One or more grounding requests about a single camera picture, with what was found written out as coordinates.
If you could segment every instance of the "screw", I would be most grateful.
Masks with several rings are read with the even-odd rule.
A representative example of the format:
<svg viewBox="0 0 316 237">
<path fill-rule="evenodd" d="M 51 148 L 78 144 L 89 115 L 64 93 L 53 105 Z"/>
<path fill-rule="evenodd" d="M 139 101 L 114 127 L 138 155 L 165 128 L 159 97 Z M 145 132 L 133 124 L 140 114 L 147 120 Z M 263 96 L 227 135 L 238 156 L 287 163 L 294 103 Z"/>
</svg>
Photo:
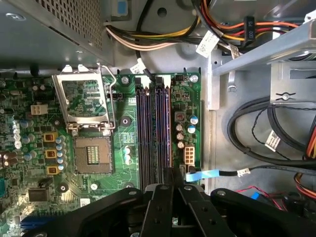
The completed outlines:
<svg viewBox="0 0 316 237">
<path fill-rule="evenodd" d="M 124 85 L 129 84 L 129 78 L 128 78 L 128 77 L 122 77 L 122 78 L 121 78 L 121 81 L 122 81 L 122 83 L 123 83 Z"/>
<path fill-rule="evenodd" d="M 19 14 L 14 14 L 14 13 L 7 13 L 5 16 L 10 17 L 15 21 L 25 21 L 26 20 L 26 18 L 24 16 L 19 15 Z"/>
<path fill-rule="evenodd" d="M 198 76 L 197 75 L 190 76 L 190 81 L 193 83 L 196 83 L 198 81 Z"/>
<path fill-rule="evenodd" d="M 284 94 L 284 95 L 282 96 L 282 99 L 283 99 L 283 100 L 288 100 L 288 94 Z"/>
<path fill-rule="evenodd" d="M 130 237 L 139 237 L 139 233 L 138 232 L 132 233 Z"/>
<path fill-rule="evenodd" d="M 190 190 L 192 190 L 192 187 L 187 185 L 187 186 L 184 186 L 184 189 L 190 191 Z"/>
<path fill-rule="evenodd" d="M 41 232 L 41 233 L 35 234 L 34 237 L 47 237 L 47 234 L 45 232 Z"/>
<path fill-rule="evenodd" d="M 223 190 L 217 191 L 217 194 L 219 196 L 225 196 L 226 195 L 225 191 L 223 191 Z"/>
</svg>

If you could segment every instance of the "black cable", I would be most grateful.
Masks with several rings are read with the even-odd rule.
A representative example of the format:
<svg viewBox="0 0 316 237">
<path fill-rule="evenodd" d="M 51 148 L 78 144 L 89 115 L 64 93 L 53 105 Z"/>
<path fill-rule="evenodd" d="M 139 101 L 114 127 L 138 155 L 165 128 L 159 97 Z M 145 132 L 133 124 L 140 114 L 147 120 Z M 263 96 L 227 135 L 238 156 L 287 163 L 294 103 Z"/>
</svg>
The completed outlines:
<svg viewBox="0 0 316 237">
<path fill-rule="evenodd" d="M 280 123 L 277 120 L 277 113 L 275 107 L 268 108 L 268 119 L 272 130 L 276 133 L 276 135 L 286 144 L 297 149 L 298 151 L 305 152 L 305 145 L 296 141 L 290 135 L 288 135 L 284 129 L 281 127 Z"/>
<path fill-rule="evenodd" d="M 260 140 L 256 137 L 254 130 L 255 130 L 255 127 L 256 127 L 256 125 L 257 125 L 259 116 L 260 116 L 260 115 L 263 113 L 263 111 L 265 111 L 265 110 L 266 110 L 266 109 L 263 109 L 263 110 L 261 110 L 261 111 L 257 114 L 257 116 L 256 116 L 256 118 L 255 118 L 255 122 L 253 123 L 253 126 L 252 126 L 252 128 L 251 128 L 251 134 L 252 134 L 252 136 L 254 137 L 254 139 L 255 139 L 257 142 L 259 142 L 259 143 L 262 144 L 262 145 L 264 145 L 265 143 L 262 142 L 262 141 L 260 141 Z M 279 155 L 282 156 L 284 159 L 291 160 L 291 159 L 289 159 L 288 157 L 286 157 L 285 155 L 283 155 L 282 153 L 280 153 L 280 152 L 278 152 L 278 151 L 275 151 L 275 153 L 279 154 Z"/>
<path fill-rule="evenodd" d="M 249 168 L 250 171 L 255 169 L 277 169 L 294 173 L 302 173 L 307 175 L 316 176 L 316 170 L 289 167 L 289 166 L 281 166 L 281 165 L 259 165 L 253 168 Z M 220 176 L 237 176 L 237 171 L 219 171 Z"/>
<path fill-rule="evenodd" d="M 275 159 L 275 158 L 269 158 L 269 157 L 262 156 L 260 154 L 253 152 L 250 147 L 244 146 L 240 142 L 240 140 L 238 139 L 238 137 L 236 135 L 236 131 L 235 131 L 236 120 L 245 114 L 249 114 L 249 113 L 256 112 L 256 111 L 262 110 L 264 108 L 267 108 L 270 103 L 265 102 L 265 103 L 261 103 L 261 104 L 257 104 L 257 103 L 251 104 L 251 103 L 247 102 L 247 104 L 249 107 L 245 108 L 241 111 L 235 112 L 234 115 L 230 118 L 228 125 L 227 125 L 227 134 L 228 134 L 229 140 L 237 149 L 239 149 L 244 154 L 249 155 L 255 159 L 258 159 L 258 160 L 261 160 L 261 161 L 267 162 L 267 163 L 272 163 L 275 165 L 308 167 L 308 168 L 315 168 L 316 167 L 315 160 L 279 160 L 279 159 Z M 306 110 L 306 108 L 304 108 L 304 109 L 292 108 L 292 107 L 287 107 L 287 108 Z"/>
<path fill-rule="evenodd" d="M 196 10 L 197 12 L 197 15 L 199 16 L 199 18 L 201 19 L 201 22 L 203 23 L 203 25 L 209 30 L 211 31 L 214 35 L 216 35 L 219 40 L 221 42 L 223 42 L 225 45 L 229 45 L 228 42 L 223 39 L 213 28 L 211 25 L 208 24 L 207 20 L 205 19 L 205 16 L 202 14 L 202 11 L 200 9 L 200 2 L 198 3 L 197 0 L 191 0 L 193 6 L 194 6 L 194 9 Z"/>
</svg>

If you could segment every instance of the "integrated circuit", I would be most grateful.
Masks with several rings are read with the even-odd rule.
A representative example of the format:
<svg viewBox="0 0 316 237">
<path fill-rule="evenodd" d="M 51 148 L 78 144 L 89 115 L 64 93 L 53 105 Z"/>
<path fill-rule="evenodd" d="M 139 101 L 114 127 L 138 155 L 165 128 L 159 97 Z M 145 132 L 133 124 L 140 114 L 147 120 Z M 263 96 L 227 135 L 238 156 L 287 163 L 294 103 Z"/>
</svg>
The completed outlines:
<svg viewBox="0 0 316 237">
<path fill-rule="evenodd" d="M 109 138 L 77 138 L 75 154 L 79 173 L 111 173 L 112 171 Z"/>
<path fill-rule="evenodd" d="M 33 201 L 48 201 L 49 190 L 48 189 L 29 189 L 29 200 Z"/>
</svg>

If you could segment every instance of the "circular hole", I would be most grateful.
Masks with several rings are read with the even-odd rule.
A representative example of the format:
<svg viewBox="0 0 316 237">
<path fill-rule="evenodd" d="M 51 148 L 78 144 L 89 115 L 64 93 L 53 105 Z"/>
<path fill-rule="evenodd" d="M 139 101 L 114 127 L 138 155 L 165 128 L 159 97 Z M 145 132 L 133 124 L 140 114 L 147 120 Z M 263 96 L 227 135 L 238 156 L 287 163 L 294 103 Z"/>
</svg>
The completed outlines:
<svg viewBox="0 0 316 237">
<path fill-rule="evenodd" d="M 210 219 L 209 222 L 210 222 L 211 225 L 213 225 L 213 226 L 216 225 L 216 221 L 215 221 L 215 220 Z"/>
<path fill-rule="evenodd" d="M 164 7 L 161 7 L 157 11 L 158 16 L 165 17 L 167 15 L 167 9 Z"/>
</svg>

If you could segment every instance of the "metal bracket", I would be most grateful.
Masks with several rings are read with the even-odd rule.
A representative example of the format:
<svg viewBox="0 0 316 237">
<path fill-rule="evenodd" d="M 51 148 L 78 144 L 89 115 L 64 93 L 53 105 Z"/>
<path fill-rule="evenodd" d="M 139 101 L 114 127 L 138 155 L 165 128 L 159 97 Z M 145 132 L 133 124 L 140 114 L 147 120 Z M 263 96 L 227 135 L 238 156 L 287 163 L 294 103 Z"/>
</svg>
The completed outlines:
<svg viewBox="0 0 316 237">
<path fill-rule="evenodd" d="M 66 123 L 66 128 L 68 132 L 71 132 L 73 136 L 78 135 L 78 131 L 81 128 L 95 127 L 99 131 L 102 131 L 104 136 L 111 135 L 111 130 L 115 128 L 115 117 L 113 113 L 113 121 L 109 119 L 109 111 L 107 106 L 107 99 L 104 92 L 104 84 L 101 75 L 101 67 L 98 73 L 89 70 L 84 65 L 78 65 L 78 71 L 74 72 L 70 65 L 66 65 L 60 75 L 53 75 L 53 82 L 55 85 L 56 93 L 58 100 L 60 102 L 61 111 Z M 105 109 L 105 114 L 102 116 L 96 117 L 75 117 L 68 113 L 69 100 L 66 98 L 65 90 L 63 88 L 63 81 L 88 81 L 95 80 L 97 81 L 100 99 L 100 105 Z M 113 105 L 112 97 L 112 86 L 115 83 L 110 85 L 110 94 L 111 94 L 111 104 Z"/>
<path fill-rule="evenodd" d="M 229 72 L 228 87 L 227 87 L 228 92 L 236 92 L 236 90 L 237 90 L 237 87 L 235 84 L 235 75 L 236 75 L 235 71 Z"/>
</svg>

